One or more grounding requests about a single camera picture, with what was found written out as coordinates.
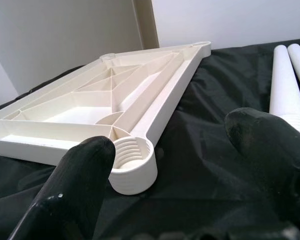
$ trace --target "black cloth backdrop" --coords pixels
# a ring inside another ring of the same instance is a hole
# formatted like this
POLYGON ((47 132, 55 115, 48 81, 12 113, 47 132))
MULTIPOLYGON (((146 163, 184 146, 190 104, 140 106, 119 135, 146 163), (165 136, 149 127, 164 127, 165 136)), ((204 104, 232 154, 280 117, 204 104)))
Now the black cloth backdrop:
MULTIPOLYGON (((226 232, 288 221, 255 184, 227 138, 224 118, 240 107, 268 112, 273 50, 291 43, 300 39, 218 49, 204 58, 155 147, 156 182, 133 196, 116 193, 107 183, 94 239, 189 234, 202 227, 226 232)), ((7 239, 53 170, 0 156, 0 239, 7 239)))

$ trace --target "wrinkled black cloth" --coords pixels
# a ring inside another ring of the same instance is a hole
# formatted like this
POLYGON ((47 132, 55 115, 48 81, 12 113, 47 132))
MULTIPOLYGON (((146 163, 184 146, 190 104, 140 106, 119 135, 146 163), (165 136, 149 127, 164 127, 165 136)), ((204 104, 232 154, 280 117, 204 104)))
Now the wrinkled black cloth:
MULTIPOLYGON (((232 146, 224 118, 241 107, 269 111, 273 50, 292 43, 300 39, 218 49, 204 58, 155 147, 156 182, 133 196, 116 193, 108 183, 94 239, 188 235, 202 228, 223 233, 289 221, 277 215, 232 146)), ((53 169, 0 157, 0 239, 8 237, 53 169)))

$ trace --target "plastic compartment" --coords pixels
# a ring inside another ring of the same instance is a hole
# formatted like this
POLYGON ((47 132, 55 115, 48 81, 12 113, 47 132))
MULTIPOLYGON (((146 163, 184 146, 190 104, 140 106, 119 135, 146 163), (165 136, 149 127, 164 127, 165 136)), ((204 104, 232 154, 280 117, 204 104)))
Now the plastic compartment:
POLYGON ((117 150, 109 180, 126 195, 157 177, 154 145, 210 42, 110 53, 0 110, 0 155, 57 165, 92 136, 117 150))

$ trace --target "black fabric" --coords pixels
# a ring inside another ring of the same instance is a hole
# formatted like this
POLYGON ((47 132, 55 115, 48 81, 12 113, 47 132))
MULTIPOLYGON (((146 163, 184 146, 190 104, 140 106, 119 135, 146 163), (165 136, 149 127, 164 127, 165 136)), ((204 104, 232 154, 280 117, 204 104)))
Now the black fabric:
MULTIPOLYGON (((283 42, 291 43, 300 39, 283 42)), ((226 114, 236 108, 268 112, 278 44, 213 50, 202 60, 155 147, 156 182, 133 196, 116 193, 108 183, 94 239, 189 235, 202 228, 222 235, 289 221, 276 214, 224 127, 226 114)), ((0 239, 8 237, 53 169, 0 157, 0 239)))

